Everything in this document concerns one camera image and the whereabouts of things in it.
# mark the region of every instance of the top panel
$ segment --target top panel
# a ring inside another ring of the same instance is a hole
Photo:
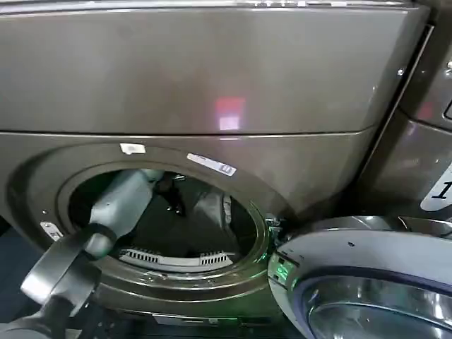
[[[346,1],[86,8],[117,4],[2,6],[1,130],[359,131],[384,114],[427,14]]]

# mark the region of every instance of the white label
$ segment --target white label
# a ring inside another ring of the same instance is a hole
[[[121,146],[122,152],[127,155],[146,153],[144,145],[141,145],[140,143],[120,143],[119,145]]]
[[[212,159],[209,159],[208,157],[201,157],[200,155],[189,153],[187,154],[186,158],[196,162],[197,164],[209,167],[211,170],[223,173],[229,177],[231,177],[235,173],[235,171],[237,171],[237,168],[234,168],[233,166],[214,161]]]
[[[421,208],[432,212],[452,205],[452,162],[421,202]]]
[[[54,241],[63,237],[63,234],[58,230],[58,227],[49,221],[42,221],[40,223],[42,229],[51,237]]]

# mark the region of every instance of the washer door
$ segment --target washer door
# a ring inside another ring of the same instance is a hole
[[[452,338],[451,224],[345,217],[272,255],[268,279],[309,339]]]

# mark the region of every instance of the robotic arm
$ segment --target robotic arm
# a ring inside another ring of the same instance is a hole
[[[90,224],[53,243],[23,281],[21,290],[41,309],[17,319],[0,339],[63,339],[66,324],[96,290],[101,272],[91,261],[106,256],[135,227],[163,172],[122,171],[91,210]]]

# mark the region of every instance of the front-load washer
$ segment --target front-load washer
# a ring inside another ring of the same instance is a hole
[[[46,249],[112,185],[158,173],[136,230],[99,262],[100,303],[271,319],[278,229],[329,214],[427,15],[399,1],[4,1],[1,215]]]

